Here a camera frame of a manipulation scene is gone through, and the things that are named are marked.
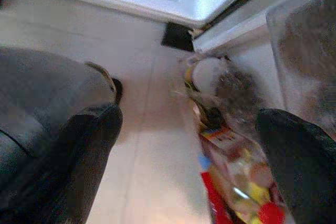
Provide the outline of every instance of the red object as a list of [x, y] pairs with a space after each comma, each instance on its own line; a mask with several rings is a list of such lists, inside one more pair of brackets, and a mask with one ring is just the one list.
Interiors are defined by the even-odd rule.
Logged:
[[208, 191], [209, 200], [215, 210], [216, 224], [233, 224], [233, 222], [228, 217], [228, 213], [226, 211], [221, 196], [218, 194], [211, 181], [210, 174], [208, 172], [204, 172], [201, 173], [201, 176], [203, 178], [204, 185]]
[[259, 219], [263, 224], [283, 224], [285, 213], [274, 203], [266, 203], [259, 210]]

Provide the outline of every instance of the tiled floor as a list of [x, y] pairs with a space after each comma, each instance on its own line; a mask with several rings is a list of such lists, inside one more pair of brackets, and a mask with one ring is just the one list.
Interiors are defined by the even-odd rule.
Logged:
[[191, 112], [170, 91], [176, 59], [187, 54], [160, 46], [163, 31], [73, 0], [4, 0], [1, 45], [91, 60], [124, 84], [124, 125], [89, 224], [209, 223]]

